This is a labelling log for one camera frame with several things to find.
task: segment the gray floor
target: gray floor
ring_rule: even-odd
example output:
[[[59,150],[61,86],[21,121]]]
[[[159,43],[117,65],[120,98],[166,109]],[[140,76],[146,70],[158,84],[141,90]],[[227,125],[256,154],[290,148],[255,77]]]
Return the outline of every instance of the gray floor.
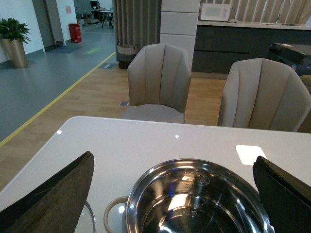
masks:
[[[81,34],[82,42],[67,44],[81,47],[72,53],[37,51],[21,69],[0,64],[0,142],[115,52],[114,29],[87,25]],[[83,54],[94,48],[100,50]],[[115,63],[116,56],[107,62]]]

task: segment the white table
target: white table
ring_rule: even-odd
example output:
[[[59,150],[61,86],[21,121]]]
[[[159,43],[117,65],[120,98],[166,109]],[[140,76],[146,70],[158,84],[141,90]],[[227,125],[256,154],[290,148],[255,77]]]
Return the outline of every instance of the white table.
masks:
[[[158,163],[198,158],[234,171],[255,187],[252,166],[243,165],[236,145],[260,146],[267,158],[311,186],[311,134],[132,121],[78,116],[68,120],[1,191],[0,210],[22,198],[89,150],[95,169],[87,201],[105,232],[104,210],[129,195],[136,180]],[[120,232],[121,214],[110,215]]]

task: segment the potted plant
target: potted plant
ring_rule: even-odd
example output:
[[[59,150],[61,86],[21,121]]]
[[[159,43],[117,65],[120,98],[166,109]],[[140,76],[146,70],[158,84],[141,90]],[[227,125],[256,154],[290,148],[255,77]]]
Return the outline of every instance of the potted plant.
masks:
[[[30,40],[27,34],[29,29],[25,23],[20,23],[14,18],[2,19],[0,21],[0,39],[9,53],[15,68],[27,66],[26,54],[23,42]]]

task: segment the green floor marking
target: green floor marking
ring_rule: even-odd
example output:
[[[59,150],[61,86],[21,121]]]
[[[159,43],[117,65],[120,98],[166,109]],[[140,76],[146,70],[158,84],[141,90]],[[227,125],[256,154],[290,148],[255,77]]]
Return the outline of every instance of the green floor marking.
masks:
[[[85,51],[83,54],[95,54],[97,53],[99,50],[101,50],[101,48],[91,48],[88,51]]]

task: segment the upholstered armchair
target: upholstered armchair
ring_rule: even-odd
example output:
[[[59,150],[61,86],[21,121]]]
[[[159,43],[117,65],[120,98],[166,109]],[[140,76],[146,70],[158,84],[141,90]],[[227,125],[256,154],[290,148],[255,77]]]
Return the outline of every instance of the upholstered armchair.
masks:
[[[190,76],[184,48],[143,47],[128,67],[130,107],[121,118],[184,123]]]
[[[296,132],[311,96],[295,71],[257,58],[235,62],[227,78],[219,126]]]

